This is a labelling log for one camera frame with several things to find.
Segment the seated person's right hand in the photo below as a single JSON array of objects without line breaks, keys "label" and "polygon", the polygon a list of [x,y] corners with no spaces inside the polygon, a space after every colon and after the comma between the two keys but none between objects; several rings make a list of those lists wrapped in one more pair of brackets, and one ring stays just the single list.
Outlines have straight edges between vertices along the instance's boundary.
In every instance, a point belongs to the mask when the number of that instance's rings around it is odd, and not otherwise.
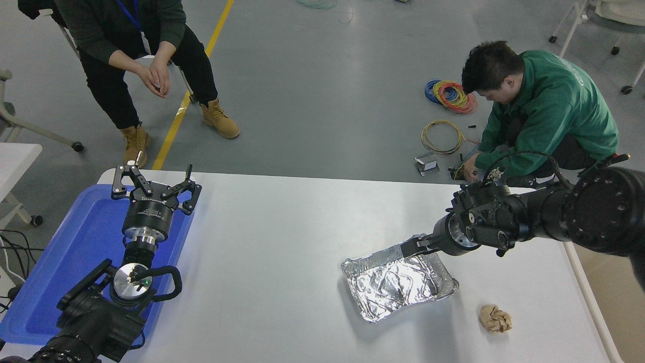
[{"label": "seated person's right hand", "polygon": [[145,85],[145,87],[147,87],[147,89],[150,90],[152,94],[158,97],[165,97],[163,92],[161,92],[161,79],[154,71],[141,64],[138,64],[138,66],[134,67],[131,70],[131,73],[136,74],[143,85]]}]

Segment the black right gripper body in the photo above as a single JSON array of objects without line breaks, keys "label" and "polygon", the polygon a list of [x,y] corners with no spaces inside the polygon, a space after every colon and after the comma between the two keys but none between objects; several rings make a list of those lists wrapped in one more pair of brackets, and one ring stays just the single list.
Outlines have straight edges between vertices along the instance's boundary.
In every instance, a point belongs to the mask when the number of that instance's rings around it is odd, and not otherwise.
[{"label": "black right gripper body", "polygon": [[447,214],[435,224],[433,236],[436,238],[437,248],[452,257],[475,250],[475,242],[466,236],[454,213]]}]

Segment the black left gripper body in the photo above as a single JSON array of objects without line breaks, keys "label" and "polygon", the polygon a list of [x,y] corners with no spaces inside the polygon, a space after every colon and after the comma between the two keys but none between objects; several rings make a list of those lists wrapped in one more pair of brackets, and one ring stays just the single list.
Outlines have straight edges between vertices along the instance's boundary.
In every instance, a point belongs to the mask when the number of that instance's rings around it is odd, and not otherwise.
[{"label": "black left gripper body", "polygon": [[126,218],[122,226],[122,234],[129,239],[145,234],[155,241],[168,239],[173,214],[179,201],[176,196],[163,200],[162,195],[168,193],[170,186],[151,184],[152,195],[147,196],[144,189],[135,188],[131,191],[131,200]]}]

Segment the crouching person's right hand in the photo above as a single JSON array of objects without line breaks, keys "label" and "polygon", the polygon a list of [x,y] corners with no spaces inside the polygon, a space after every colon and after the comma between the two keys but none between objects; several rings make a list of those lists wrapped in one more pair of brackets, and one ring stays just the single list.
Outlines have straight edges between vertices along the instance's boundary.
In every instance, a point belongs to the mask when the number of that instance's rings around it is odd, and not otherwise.
[{"label": "crouching person's right hand", "polygon": [[469,183],[479,181],[479,169],[476,166],[476,160],[479,154],[481,154],[481,151],[476,151],[475,154],[467,159],[463,164],[463,176]]}]

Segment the seated person's left hand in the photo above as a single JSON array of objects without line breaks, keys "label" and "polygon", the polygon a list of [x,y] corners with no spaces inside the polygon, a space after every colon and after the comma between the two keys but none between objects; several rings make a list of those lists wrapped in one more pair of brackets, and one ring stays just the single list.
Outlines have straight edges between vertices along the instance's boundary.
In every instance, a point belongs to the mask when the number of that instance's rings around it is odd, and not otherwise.
[{"label": "seated person's left hand", "polygon": [[152,90],[159,97],[167,97],[170,92],[170,76],[168,64],[177,48],[168,41],[160,41],[158,51],[150,66],[152,74]]}]

